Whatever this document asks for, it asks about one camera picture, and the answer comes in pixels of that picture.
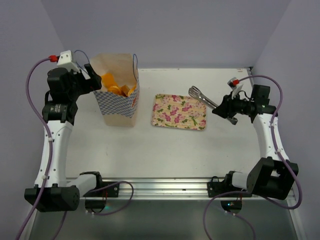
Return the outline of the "metal tongs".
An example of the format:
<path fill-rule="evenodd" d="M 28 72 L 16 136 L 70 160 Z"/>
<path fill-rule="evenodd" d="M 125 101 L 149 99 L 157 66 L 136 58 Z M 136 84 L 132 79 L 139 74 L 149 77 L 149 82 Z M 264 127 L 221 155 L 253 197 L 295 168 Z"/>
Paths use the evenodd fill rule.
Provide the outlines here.
<path fill-rule="evenodd" d="M 194 85 L 191 86 L 188 89 L 188 94 L 190 97 L 196 99 L 197 101 L 205 104 L 206 106 L 208 106 L 209 108 L 211 108 L 212 110 L 216 109 L 219 105 L 215 102 L 213 102 L 211 99 L 209 99 L 208 97 L 206 97 L 197 87 L 195 87 Z"/>

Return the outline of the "braided fake bread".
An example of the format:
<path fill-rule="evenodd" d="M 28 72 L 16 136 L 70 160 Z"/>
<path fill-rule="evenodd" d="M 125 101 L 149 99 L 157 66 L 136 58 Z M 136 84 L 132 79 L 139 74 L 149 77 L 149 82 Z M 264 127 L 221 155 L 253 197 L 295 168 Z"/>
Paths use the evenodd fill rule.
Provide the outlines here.
<path fill-rule="evenodd" d="M 101 84 L 106 88 L 117 86 L 117 83 L 115 82 L 114 76 L 108 72 L 101 76 Z"/>

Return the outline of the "paper bag with blue pattern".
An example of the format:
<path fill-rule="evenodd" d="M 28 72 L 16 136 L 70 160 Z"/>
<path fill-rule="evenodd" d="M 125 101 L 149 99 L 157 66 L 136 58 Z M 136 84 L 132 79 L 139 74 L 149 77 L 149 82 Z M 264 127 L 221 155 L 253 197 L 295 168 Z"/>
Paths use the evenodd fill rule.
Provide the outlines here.
<path fill-rule="evenodd" d="M 135 53 L 99 53 L 89 62 L 101 77 L 101 88 L 93 94 L 105 124 L 134 127 L 140 96 L 138 56 Z"/>

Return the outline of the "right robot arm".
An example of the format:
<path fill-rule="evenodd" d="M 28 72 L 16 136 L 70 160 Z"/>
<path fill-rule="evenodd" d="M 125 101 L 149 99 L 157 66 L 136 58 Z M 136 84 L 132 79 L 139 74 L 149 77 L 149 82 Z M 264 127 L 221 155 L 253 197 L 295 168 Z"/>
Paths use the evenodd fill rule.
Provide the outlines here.
<path fill-rule="evenodd" d="M 220 183 L 214 183 L 217 194 L 235 196 L 240 190 L 264 198 L 285 200 L 294 183 L 293 174 L 298 174 L 299 167 L 290 162 L 283 149 L 278 131 L 276 107 L 270 105 L 270 87 L 253 86 L 249 99 L 242 99 L 242 85 L 232 87 L 229 95 L 212 113 L 227 119 L 233 125 L 237 123 L 236 114 L 246 115 L 256 131 L 260 159 L 249 173 L 230 171 Z"/>

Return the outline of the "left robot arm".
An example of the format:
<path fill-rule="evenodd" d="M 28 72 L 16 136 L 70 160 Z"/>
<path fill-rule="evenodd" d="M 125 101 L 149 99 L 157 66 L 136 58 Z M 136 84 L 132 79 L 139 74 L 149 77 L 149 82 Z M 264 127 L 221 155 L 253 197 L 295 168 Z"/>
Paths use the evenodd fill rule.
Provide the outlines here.
<path fill-rule="evenodd" d="M 32 188 L 24 191 L 24 198 L 39 212 L 75 211 L 80 198 L 90 193 L 99 196 L 104 184 L 98 171 L 82 172 L 75 180 L 67 182 L 66 160 L 70 135 L 78 111 L 81 95 L 99 90 L 101 77 L 87 63 L 89 78 L 81 71 L 57 67 L 47 73 L 49 91 L 40 120 L 44 124 L 44 145 L 41 164 Z"/>

